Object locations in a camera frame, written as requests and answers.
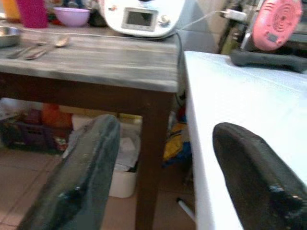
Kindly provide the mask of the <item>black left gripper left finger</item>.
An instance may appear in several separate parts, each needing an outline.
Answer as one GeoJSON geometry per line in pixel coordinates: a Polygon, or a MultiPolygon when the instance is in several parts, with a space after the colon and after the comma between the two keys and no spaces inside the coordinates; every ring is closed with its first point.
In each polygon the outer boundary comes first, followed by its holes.
{"type": "Polygon", "coordinates": [[[75,130],[61,162],[18,225],[20,230],[101,228],[119,151],[120,123],[101,115],[75,130]]]}

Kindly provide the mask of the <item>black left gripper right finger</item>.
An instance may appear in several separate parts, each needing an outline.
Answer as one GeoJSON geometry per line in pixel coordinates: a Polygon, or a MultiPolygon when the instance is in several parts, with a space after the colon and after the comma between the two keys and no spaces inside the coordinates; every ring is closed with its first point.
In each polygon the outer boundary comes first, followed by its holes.
{"type": "Polygon", "coordinates": [[[244,229],[307,228],[307,186],[262,137],[219,123],[213,149],[244,229]]]}

